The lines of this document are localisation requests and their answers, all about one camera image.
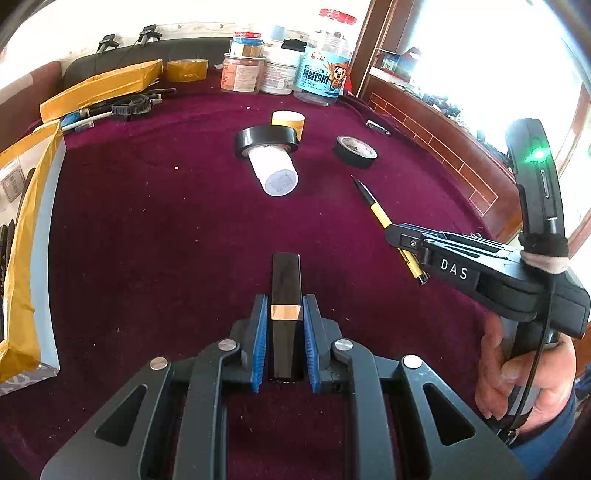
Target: black strap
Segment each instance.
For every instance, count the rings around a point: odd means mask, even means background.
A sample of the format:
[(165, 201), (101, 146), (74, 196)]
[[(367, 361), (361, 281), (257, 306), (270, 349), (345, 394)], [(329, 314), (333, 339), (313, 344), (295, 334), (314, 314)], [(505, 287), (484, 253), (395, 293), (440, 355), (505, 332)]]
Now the black strap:
[(528, 233), (519, 234), (519, 242), (530, 254), (546, 257), (568, 257), (569, 241), (559, 233)]

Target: window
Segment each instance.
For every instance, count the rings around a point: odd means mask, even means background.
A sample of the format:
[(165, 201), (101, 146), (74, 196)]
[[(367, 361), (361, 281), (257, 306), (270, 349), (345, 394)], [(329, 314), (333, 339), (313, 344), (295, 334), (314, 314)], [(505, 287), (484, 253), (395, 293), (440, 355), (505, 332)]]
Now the window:
[(591, 242), (587, 240), (579, 251), (570, 259), (570, 268), (587, 290), (591, 290)]
[(408, 41), (422, 52), (413, 82), (449, 95), (470, 131), (481, 129), (504, 153), (507, 126), (539, 118), (556, 156), (581, 87), (560, 35), (541, 2), (424, 0)]
[(560, 177), (564, 229), (567, 237), (575, 231), (591, 209), (589, 179), (591, 179), (591, 111), (587, 113), (579, 142)]

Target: black cable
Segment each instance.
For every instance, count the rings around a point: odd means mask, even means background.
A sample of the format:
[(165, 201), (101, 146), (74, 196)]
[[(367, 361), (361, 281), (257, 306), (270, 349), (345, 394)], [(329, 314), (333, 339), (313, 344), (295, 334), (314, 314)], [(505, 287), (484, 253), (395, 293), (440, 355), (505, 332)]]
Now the black cable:
[(123, 63), (123, 60), (125, 59), (125, 57), (127, 56), (127, 54), (132, 51), (134, 49), (134, 47), (139, 43), (139, 40), (136, 40), (136, 42), (131, 46), (131, 48), (126, 51), (124, 53), (124, 55), (119, 59), (119, 61), (117, 62), (117, 65), (115, 66), (115, 68), (113, 70), (117, 70), (119, 68), (119, 66)]
[(551, 314), (552, 314), (552, 299), (554, 297), (554, 293), (556, 292), (556, 277), (555, 275), (550, 275), (548, 279), (548, 314), (546, 316), (546, 320), (542, 327), (542, 333), (540, 335), (540, 342), (538, 343), (538, 349), (535, 352), (534, 362), (531, 364), (530, 374), (527, 377), (527, 382), (525, 383), (525, 387), (523, 390), (523, 395), (521, 396), (521, 401), (517, 407), (515, 412), (515, 416), (513, 422), (510, 426), (504, 428), (499, 432), (499, 438), (503, 440), (505, 443), (509, 443), (510, 441), (515, 439), (515, 435), (512, 434), (515, 431), (515, 425), (521, 417), (523, 409), (525, 407), (525, 403), (527, 402), (527, 398), (530, 396), (530, 390), (534, 383), (535, 372), (538, 369), (538, 364), (540, 363), (540, 358), (542, 353), (544, 352), (544, 345), (546, 343), (546, 336), (548, 335), (548, 330), (550, 329), (550, 321), (551, 321)]
[(99, 54), (99, 50), (100, 50), (100, 46), (99, 46), (99, 48), (96, 49), (96, 52), (95, 52), (95, 62), (94, 62), (94, 65), (92, 67), (92, 76), (95, 76), (96, 75), (96, 57)]

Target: white plastic jar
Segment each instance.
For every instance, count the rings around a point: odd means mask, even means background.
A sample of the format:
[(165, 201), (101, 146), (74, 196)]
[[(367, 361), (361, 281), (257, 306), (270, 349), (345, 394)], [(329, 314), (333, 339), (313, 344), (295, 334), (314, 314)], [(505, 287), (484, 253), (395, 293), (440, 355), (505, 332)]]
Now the white plastic jar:
[(278, 47), (265, 47), (265, 71), (261, 91), (273, 95), (291, 93), (302, 53)]

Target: red lid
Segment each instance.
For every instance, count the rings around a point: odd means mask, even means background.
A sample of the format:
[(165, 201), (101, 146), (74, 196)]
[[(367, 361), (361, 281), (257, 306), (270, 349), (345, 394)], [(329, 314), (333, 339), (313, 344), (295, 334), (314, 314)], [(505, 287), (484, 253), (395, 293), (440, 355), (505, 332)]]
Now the red lid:
[(337, 22), (346, 23), (347, 25), (354, 25), (357, 19), (351, 15), (344, 14), (338, 10), (331, 10), (330, 8), (323, 8), (320, 10), (321, 17), (329, 17)]
[(246, 32), (246, 31), (235, 31), (234, 36), (236, 38), (261, 38), (261, 34), (258, 32)]

